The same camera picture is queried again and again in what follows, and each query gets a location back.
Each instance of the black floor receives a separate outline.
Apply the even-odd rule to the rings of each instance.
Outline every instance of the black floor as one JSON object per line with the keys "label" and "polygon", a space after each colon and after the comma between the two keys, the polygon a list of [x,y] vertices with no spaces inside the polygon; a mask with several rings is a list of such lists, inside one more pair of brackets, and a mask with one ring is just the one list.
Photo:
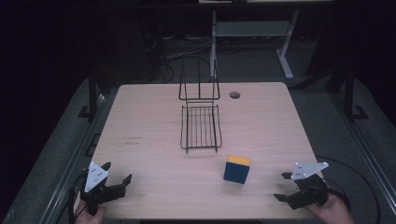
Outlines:
{"label": "black floor", "polygon": [[[308,78],[304,73],[312,57],[315,42],[296,41],[290,44],[287,56],[290,68],[295,75],[293,80],[284,78],[277,61],[275,49],[280,43],[280,40],[272,40],[265,44],[248,45],[243,47],[243,50],[238,49],[232,53],[220,53],[218,56],[220,83],[277,81],[284,82],[288,86],[301,83]],[[184,40],[168,40],[165,44],[168,55],[194,47],[191,42]],[[205,60],[208,61],[208,53],[190,55],[190,57],[184,57],[183,60],[186,70],[191,71],[195,71],[197,62],[201,61],[201,72],[208,76],[208,65],[205,62]],[[162,67],[161,74],[156,76],[151,83],[178,83],[181,59],[169,61],[168,65],[172,69],[166,71]],[[369,148],[389,183],[396,186],[396,164],[393,162],[393,158],[396,158],[395,127],[375,104],[371,93],[358,80],[355,81],[354,105],[360,105],[368,119],[358,119],[354,123],[348,121],[342,108],[343,90],[334,94],[327,93],[325,85],[328,78],[325,77],[304,90],[290,91],[314,153],[318,156],[318,161],[327,161],[330,164],[323,174],[345,190],[351,201],[352,216],[357,223],[375,223],[378,219],[378,208],[380,209],[380,223],[396,223],[395,211],[392,211],[389,206],[392,199],[384,196],[387,194],[384,193],[383,185],[378,184],[377,175],[371,168],[372,164],[364,156],[365,149]],[[105,125],[119,84],[116,83],[100,98],[98,114],[92,122],[88,122],[88,119],[78,117],[81,108],[89,103],[88,81],[81,83],[12,204],[9,219],[4,223],[54,223],[65,204],[65,190],[82,168],[87,167],[90,162],[91,158],[85,154],[90,148],[92,139],[102,131]],[[395,198],[394,191],[389,194],[393,196],[393,199]],[[67,215],[64,213],[61,223],[66,222]],[[105,223],[137,222],[138,220],[105,220]],[[141,223],[170,222],[175,223],[159,220],[141,221]],[[179,221],[177,223],[201,222]],[[250,220],[246,223],[320,222],[317,220],[274,221],[265,220],[264,217],[263,220]]]}

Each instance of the metal wire rack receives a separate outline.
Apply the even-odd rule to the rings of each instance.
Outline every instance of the metal wire rack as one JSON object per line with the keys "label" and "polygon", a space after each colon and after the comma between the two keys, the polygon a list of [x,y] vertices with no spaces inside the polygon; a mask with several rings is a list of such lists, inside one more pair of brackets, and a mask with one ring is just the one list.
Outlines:
{"label": "metal wire rack", "polygon": [[180,146],[186,149],[187,153],[189,149],[196,148],[214,148],[218,152],[218,148],[222,145],[219,106],[215,105],[215,100],[220,98],[219,80],[217,75],[214,75],[210,79],[212,84],[210,90],[207,88],[204,90],[199,67],[198,62],[197,83],[187,84],[184,62],[181,63],[178,99],[185,101],[186,104],[181,110]]}

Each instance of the wooden table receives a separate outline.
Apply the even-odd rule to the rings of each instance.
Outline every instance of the wooden table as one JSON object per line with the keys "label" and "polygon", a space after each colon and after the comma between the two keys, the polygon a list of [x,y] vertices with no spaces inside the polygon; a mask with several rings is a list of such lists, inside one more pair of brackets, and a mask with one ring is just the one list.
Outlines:
{"label": "wooden table", "polygon": [[[106,217],[121,219],[272,219],[312,217],[292,210],[274,193],[296,185],[281,176],[294,163],[316,161],[283,83],[220,83],[222,147],[180,147],[177,84],[119,89],[92,161],[112,162],[106,185],[128,174],[125,198],[107,203]],[[241,94],[239,99],[229,96]],[[227,155],[251,158],[245,185],[223,180]]]}

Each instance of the metal frame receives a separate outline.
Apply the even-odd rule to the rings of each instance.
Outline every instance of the metal frame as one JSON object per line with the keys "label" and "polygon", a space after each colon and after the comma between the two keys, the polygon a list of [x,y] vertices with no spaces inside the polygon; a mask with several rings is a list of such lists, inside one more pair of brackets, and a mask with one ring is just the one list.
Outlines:
{"label": "metal frame", "polygon": [[[105,103],[105,97],[100,94],[95,103],[97,105],[98,117],[100,117],[100,115],[103,113],[103,106]],[[68,188],[75,178],[75,176],[72,176],[72,174],[78,163],[78,158],[82,158],[85,154],[84,148],[87,148],[87,146],[90,144],[90,135],[93,133],[93,130],[99,121],[100,120],[93,117],[92,122],[88,122],[84,127],[83,135],[79,139],[76,148],[73,150],[73,154],[69,163],[67,163],[66,167],[64,168],[61,180],[51,193],[48,206],[46,207],[46,210],[44,211],[39,223],[55,223],[56,217],[61,210],[61,203],[65,200],[65,198],[67,198]]]}
{"label": "metal frame", "polygon": [[210,76],[216,77],[215,63],[217,36],[285,36],[282,48],[276,50],[276,56],[282,66],[285,78],[293,79],[286,59],[291,35],[299,14],[298,9],[294,9],[289,21],[217,21],[217,13],[213,11],[212,19],[212,50],[210,52]]}
{"label": "metal frame", "polygon": [[187,80],[184,71],[184,62],[181,63],[180,86],[178,90],[178,99],[185,101],[181,109],[181,136],[180,147],[186,149],[192,148],[218,148],[222,145],[221,129],[219,123],[219,106],[215,105],[215,100],[220,98],[219,80],[216,72],[216,78],[211,78],[212,92],[211,97],[203,97],[201,90],[201,72],[198,61],[198,94],[197,97],[189,97],[187,93]]}
{"label": "metal frame", "polygon": [[359,145],[359,148],[361,150],[361,155],[363,156],[363,159],[366,162],[366,165],[371,175],[373,176],[373,179],[375,180],[377,186],[384,195],[384,198],[387,201],[393,214],[396,215],[396,189],[390,183],[387,175],[382,169],[381,164],[373,154],[374,150],[364,140],[364,137],[362,136],[361,131],[359,130],[356,123],[351,122],[350,118],[346,116],[345,109],[344,110],[342,109],[343,103],[341,102],[341,100],[338,99],[335,95],[331,95],[331,99],[335,105],[335,108],[340,113],[341,118],[343,119],[348,130],[355,138],[356,143]]}
{"label": "metal frame", "polygon": [[81,110],[79,111],[78,117],[79,118],[88,118],[88,122],[93,121],[95,118],[95,115],[97,113],[97,104],[96,104],[96,83],[95,83],[95,76],[93,70],[90,72],[90,75],[88,77],[88,88],[89,88],[89,99],[90,99],[90,105],[89,106],[83,106]]}

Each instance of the black cable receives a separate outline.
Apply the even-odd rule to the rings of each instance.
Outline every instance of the black cable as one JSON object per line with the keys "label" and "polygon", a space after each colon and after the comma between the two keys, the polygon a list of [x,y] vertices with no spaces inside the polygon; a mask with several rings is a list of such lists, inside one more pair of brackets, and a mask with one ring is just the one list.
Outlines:
{"label": "black cable", "polygon": [[86,208],[87,206],[88,206],[88,205],[85,205],[85,206],[81,209],[81,211],[78,212],[78,214],[74,217],[74,220],[76,220],[76,218],[79,216],[79,214],[81,214],[82,211],[84,211],[85,208]]}
{"label": "black cable", "polygon": [[175,60],[175,59],[180,59],[183,58],[184,56],[188,56],[191,54],[202,54],[202,53],[208,53],[210,52],[210,47],[206,46],[206,47],[200,47],[200,48],[195,48],[195,49],[191,49],[191,50],[187,50],[184,51],[182,53],[178,53],[178,54],[174,54],[171,56],[168,56],[166,59],[162,58],[163,60]]}
{"label": "black cable", "polygon": [[166,78],[163,70],[161,70],[161,68],[160,68],[159,69],[159,72],[160,72],[159,76],[160,76],[160,79],[161,79],[162,83],[166,84],[166,83],[169,83],[169,82],[174,82],[173,78],[175,76],[175,69],[172,66],[168,65],[168,64],[165,64],[164,66],[165,66],[165,69],[169,68],[171,70],[172,76],[170,78]]}
{"label": "black cable", "polygon": [[175,60],[186,59],[186,58],[198,59],[198,60],[200,60],[200,61],[203,61],[204,63],[206,63],[206,64],[210,67],[210,63],[209,63],[207,60],[205,60],[205,59],[203,59],[203,58],[201,58],[201,57],[198,57],[198,56],[193,56],[193,55],[181,56],[181,57],[179,57],[179,58],[172,59],[172,60],[169,60],[169,61],[175,61]]}
{"label": "black cable", "polygon": [[149,52],[151,52],[153,49],[155,49],[155,47],[157,47],[157,38],[155,38],[154,35],[145,35],[145,37],[150,37],[151,39],[154,40],[154,41],[153,41],[153,44],[152,44],[152,47],[150,47],[149,49],[146,49],[146,50],[148,50]]}
{"label": "black cable", "polygon": [[330,194],[333,194],[335,196],[338,196],[344,202],[348,212],[350,213],[350,202],[349,202],[349,199],[347,198],[347,196],[345,194],[342,194],[342,193],[338,192],[335,189],[321,188],[321,187],[318,187],[318,186],[306,186],[306,188],[307,189],[319,189],[319,190],[323,190],[323,191],[329,192]]}
{"label": "black cable", "polygon": [[207,42],[207,40],[210,40],[209,36],[202,36],[202,37],[194,37],[194,36],[188,36],[183,38],[186,41],[190,41],[192,43],[203,43]]}
{"label": "black cable", "polygon": [[74,196],[75,196],[75,188],[80,179],[82,179],[85,176],[86,172],[84,171],[81,175],[79,175],[73,182],[72,187],[69,189],[69,194],[68,194],[68,199],[67,203],[64,205],[64,207],[61,210],[61,213],[59,214],[58,218],[56,219],[56,223],[59,223],[61,220],[62,214],[64,213],[64,210],[66,207],[68,207],[68,216],[69,216],[69,222],[73,220],[74,223],[74,211],[73,211],[73,202],[74,202]]}
{"label": "black cable", "polygon": [[245,46],[242,46],[242,44],[235,43],[235,41],[234,41],[235,38],[232,38],[232,37],[224,39],[223,41],[219,42],[218,48],[221,47],[221,44],[224,45],[224,42],[227,42],[227,40],[229,41],[229,44],[225,46],[225,49],[217,49],[216,52],[218,54],[236,54],[236,53],[248,50],[248,44],[243,43]]}
{"label": "black cable", "polygon": [[319,156],[319,155],[315,155],[315,156],[318,157],[318,158],[321,158],[321,159],[323,159],[323,160],[326,160],[326,161],[334,161],[334,162],[336,162],[336,163],[339,163],[339,164],[341,164],[341,165],[344,165],[345,167],[349,168],[350,170],[352,170],[352,171],[355,172],[358,176],[361,177],[361,179],[366,183],[367,187],[369,188],[369,190],[370,190],[370,191],[372,192],[372,194],[373,194],[373,197],[374,197],[374,200],[375,200],[375,206],[376,206],[376,220],[375,220],[375,223],[376,223],[376,224],[379,224],[379,222],[380,222],[380,220],[381,220],[381,208],[380,208],[380,206],[379,206],[379,200],[378,200],[378,197],[377,197],[376,194],[375,194],[375,191],[374,191],[373,187],[371,186],[371,184],[369,183],[369,181],[367,180],[367,178],[364,177],[364,175],[362,175],[362,174],[361,174],[359,171],[357,171],[355,168],[353,168],[352,166],[350,166],[350,165],[348,165],[348,164],[346,164],[346,163],[344,163],[344,162],[341,162],[341,161],[338,161],[338,160],[335,160],[335,159],[332,159],[332,158],[329,158],[329,157],[324,157],[324,156]]}
{"label": "black cable", "polygon": [[343,194],[344,194],[344,195],[346,195],[346,192],[344,191],[344,189],[341,188],[341,186],[340,186],[339,184],[337,184],[335,181],[333,181],[333,180],[331,180],[331,179],[328,179],[328,178],[321,178],[321,179],[322,179],[322,180],[325,180],[325,181],[332,182],[335,186],[337,186],[337,188],[339,188],[341,191],[343,191]]}

